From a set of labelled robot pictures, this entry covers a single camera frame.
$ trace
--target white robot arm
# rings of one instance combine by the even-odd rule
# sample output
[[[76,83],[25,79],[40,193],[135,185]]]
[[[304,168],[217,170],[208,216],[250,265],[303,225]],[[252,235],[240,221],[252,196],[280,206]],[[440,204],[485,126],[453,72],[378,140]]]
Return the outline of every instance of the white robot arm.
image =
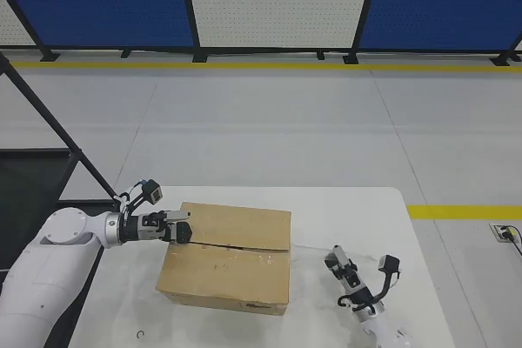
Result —
[[[340,307],[351,307],[364,332],[371,336],[377,348],[412,348],[412,340],[402,327],[391,325],[382,299],[391,288],[392,274],[399,274],[400,261],[390,255],[383,256],[378,269],[385,274],[383,290],[376,296],[358,274],[358,267],[346,256],[339,245],[325,258],[327,268],[342,283],[346,294],[338,299]]]
[[[162,193],[158,184],[149,182],[136,200],[155,204]],[[130,204],[132,209],[138,205]],[[50,215],[3,282],[0,348],[44,346],[58,318],[83,289],[101,246],[111,248],[132,240],[190,241],[190,226],[180,221],[190,215],[186,211],[130,214],[105,212],[90,217],[65,208]]]

